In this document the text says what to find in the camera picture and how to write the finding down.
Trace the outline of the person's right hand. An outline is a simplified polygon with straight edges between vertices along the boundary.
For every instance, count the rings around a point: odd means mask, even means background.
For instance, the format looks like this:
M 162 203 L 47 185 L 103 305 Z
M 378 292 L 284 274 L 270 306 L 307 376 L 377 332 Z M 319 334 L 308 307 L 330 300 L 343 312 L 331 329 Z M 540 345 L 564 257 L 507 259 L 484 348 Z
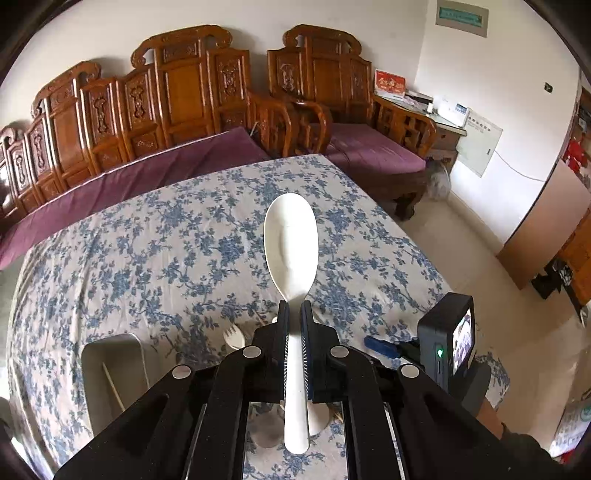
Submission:
M 496 438 L 501 439 L 504 433 L 504 424 L 499 419 L 496 410 L 487 398 L 484 398 L 477 420 L 484 425 Z

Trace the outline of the person's right forearm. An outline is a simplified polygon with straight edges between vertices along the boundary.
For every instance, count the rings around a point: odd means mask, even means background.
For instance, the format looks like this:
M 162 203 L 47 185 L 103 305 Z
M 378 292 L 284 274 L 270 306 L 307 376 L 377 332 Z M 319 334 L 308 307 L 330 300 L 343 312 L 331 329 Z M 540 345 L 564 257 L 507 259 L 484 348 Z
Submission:
M 564 467 L 530 435 L 511 432 L 503 425 L 501 443 L 524 470 L 525 479 L 561 479 Z

